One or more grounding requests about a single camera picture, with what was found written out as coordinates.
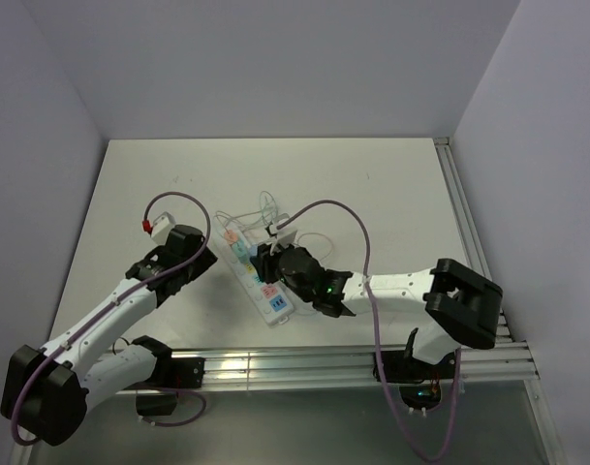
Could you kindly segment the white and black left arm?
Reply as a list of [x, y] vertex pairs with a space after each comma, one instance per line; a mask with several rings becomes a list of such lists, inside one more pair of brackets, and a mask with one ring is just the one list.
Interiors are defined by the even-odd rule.
[[194, 227], [174, 226], [165, 243], [134, 263], [86, 317], [38, 349], [23, 345], [13, 353], [0, 412], [16, 444], [62, 444], [88, 412], [123, 388], [194, 392], [177, 384], [171, 348], [151, 337], [133, 340], [116, 356], [102, 356], [127, 329], [216, 263], [209, 238]]

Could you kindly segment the pink charger plug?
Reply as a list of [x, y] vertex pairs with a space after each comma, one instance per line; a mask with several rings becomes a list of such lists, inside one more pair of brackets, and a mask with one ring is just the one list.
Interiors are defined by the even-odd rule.
[[235, 244], [238, 241], [238, 234], [233, 230], [225, 230], [223, 237], [229, 245]]

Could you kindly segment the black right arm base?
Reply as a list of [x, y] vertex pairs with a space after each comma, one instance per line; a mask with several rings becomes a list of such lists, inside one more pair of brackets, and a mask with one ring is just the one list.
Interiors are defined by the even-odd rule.
[[456, 367], [456, 353], [447, 354], [434, 365], [408, 357], [405, 351], [381, 351], [386, 380], [399, 386], [403, 404], [414, 410], [439, 407], [444, 400], [441, 382], [452, 380]]

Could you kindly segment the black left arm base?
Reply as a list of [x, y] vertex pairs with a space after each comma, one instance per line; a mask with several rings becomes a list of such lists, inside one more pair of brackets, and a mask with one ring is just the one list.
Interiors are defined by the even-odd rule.
[[[207, 401], [198, 392], [202, 386], [205, 358], [200, 356], [175, 357], [158, 361], [155, 372], [143, 383], [130, 387], [136, 393], [135, 408], [141, 420], [155, 421], [161, 426], [187, 424], [198, 419], [206, 410]], [[200, 402], [199, 411], [187, 420], [163, 422], [157, 417], [170, 417], [185, 398]]]

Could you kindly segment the white multicolour power strip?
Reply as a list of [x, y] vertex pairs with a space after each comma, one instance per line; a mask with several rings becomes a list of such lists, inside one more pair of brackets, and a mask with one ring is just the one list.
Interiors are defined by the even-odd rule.
[[231, 245], [224, 239], [225, 230], [235, 231], [238, 234], [237, 242], [243, 243], [248, 250], [256, 244], [252, 243], [236, 224], [221, 223], [218, 219], [213, 219], [213, 232], [211, 233], [213, 241], [264, 322], [268, 326], [284, 324], [295, 311], [295, 307], [287, 298], [285, 288], [280, 284], [262, 282], [249, 258], [246, 262], [241, 262], [234, 255]]

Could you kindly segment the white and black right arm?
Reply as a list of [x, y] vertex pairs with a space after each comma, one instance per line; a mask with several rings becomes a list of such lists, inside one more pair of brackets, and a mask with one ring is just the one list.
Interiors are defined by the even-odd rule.
[[502, 288], [454, 259], [418, 272], [365, 276], [324, 268], [303, 247], [261, 244], [251, 249], [250, 262], [262, 282], [284, 285], [327, 317], [427, 315], [429, 322], [411, 331], [403, 357], [414, 377], [427, 376], [462, 346], [495, 347]]

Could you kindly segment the teal charger plug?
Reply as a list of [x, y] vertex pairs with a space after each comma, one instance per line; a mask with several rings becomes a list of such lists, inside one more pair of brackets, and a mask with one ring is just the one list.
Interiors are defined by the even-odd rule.
[[249, 258], [249, 252], [247, 247], [240, 242], [236, 242], [234, 244], [231, 245], [231, 249], [234, 253], [234, 255], [241, 261], [241, 262], [246, 262]]

